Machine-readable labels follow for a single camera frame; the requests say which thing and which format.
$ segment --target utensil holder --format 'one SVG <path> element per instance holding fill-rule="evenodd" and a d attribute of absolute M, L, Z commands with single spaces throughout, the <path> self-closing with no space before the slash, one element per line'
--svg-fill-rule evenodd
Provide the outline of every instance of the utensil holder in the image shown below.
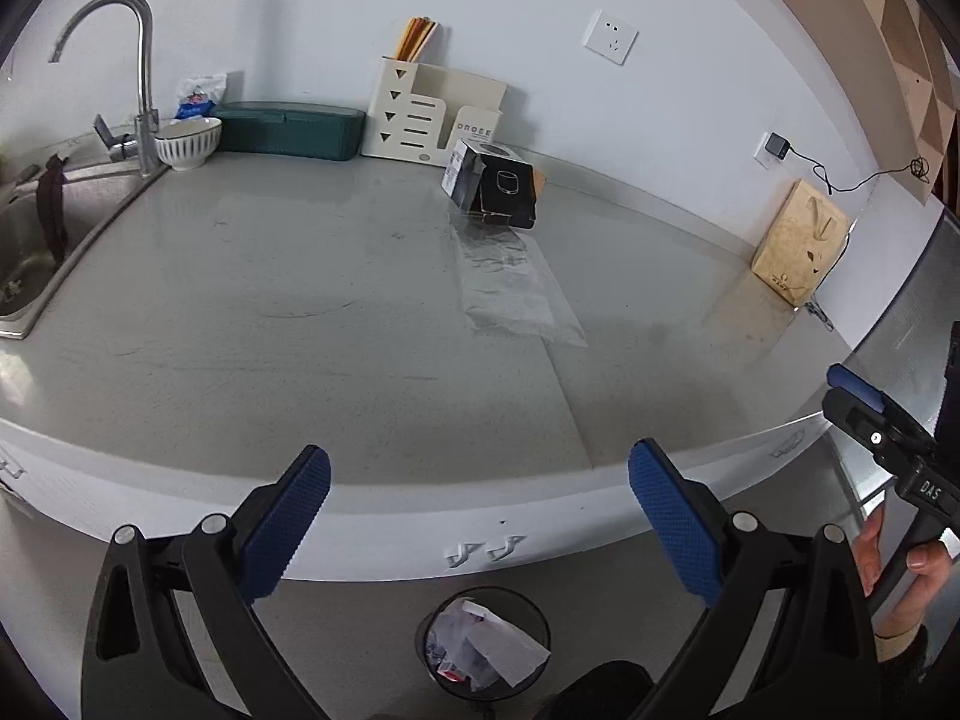
<path fill-rule="evenodd" d="M 503 81 L 384 58 L 360 153 L 443 167 L 458 138 L 493 139 Z"/>

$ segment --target black box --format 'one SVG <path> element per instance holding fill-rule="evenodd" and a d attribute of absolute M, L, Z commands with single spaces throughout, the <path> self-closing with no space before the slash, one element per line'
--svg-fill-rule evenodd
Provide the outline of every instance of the black box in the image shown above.
<path fill-rule="evenodd" d="M 530 229 L 544 177 L 512 148 L 460 140 L 443 173 L 443 190 L 461 209 L 488 224 Z"/>

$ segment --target plastic bag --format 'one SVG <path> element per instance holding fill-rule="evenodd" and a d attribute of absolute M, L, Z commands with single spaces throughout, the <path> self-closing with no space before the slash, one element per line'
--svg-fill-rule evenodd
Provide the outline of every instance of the plastic bag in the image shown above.
<path fill-rule="evenodd" d="M 464 312 L 491 327 L 586 346 L 584 329 L 529 235 L 451 218 Z"/>
<path fill-rule="evenodd" d="M 215 106 L 220 104 L 227 90 L 227 74 L 204 76 L 201 79 L 184 79 L 176 86 L 175 119 L 192 119 L 195 116 L 209 116 Z"/>
<path fill-rule="evenodd" d="M 434 620 L 427 661 L 450 682 L 469 680 L 477 692 L 501 677 L 515 688 L 540 668 L 550 651 L 516 625 L 469 598 L 458 598 Z"/>

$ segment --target gray countertop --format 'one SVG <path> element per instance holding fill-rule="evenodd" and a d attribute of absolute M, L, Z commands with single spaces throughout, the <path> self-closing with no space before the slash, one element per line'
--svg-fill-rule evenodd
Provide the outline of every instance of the gray countertop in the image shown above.
<path fill-rule="evenodd" d="M 339 484 L 469 482 L 781 424 L 848 352 L 736 256 L 549 184 L 532 235 L 587 347 L 479 334 L 439 184 L 373 159 L 168 173 L 0 341 L 0 418 L 212 474 L 275 478 L 314 442 Z"/>

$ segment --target faucet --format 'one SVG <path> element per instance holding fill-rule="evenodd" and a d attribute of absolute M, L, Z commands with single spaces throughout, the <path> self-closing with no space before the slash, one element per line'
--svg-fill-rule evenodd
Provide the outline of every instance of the faucet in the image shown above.
<path fill-rule="evenodd" d="M 93 11 L 102 8 L 104 5 L 126 5 L 136 14 L 136 20 L 139 25 L 139 50 L 140 55 L 137 60 L 137 103 L 139 113 L 136 116 L 136 138 L 124 135 L 120 138 L 114 138 L 107 128 L 107 124 L 99 114 L 94 119 L 93 128 L 99 135 L 100 140 L 107 147 L 110 160 L 120 162 L 128 157 L 136 156 L 140 162 L 140 175 L 144 178 L 150 177 L 158 167 L 160 167 L 160 158 L 157 157 L 157 144 L 155 143 L 155 134 L 160 129 L 160 114 L 154 108 L 154 93 L 150 81 L 151 74 L 151 50 L 154 42 L 154 16 L 150 11 L 150 5 L 146 0 L 91 0 L 78 10 L 66 23 L 64 30 L 59 33 L 54 43 L 54 52 L 50 55 L 51 64 L 56 64 L 61 59 L 64 52 L 64 46 L 73 30 L 77 25 L 89 16 Z"/>

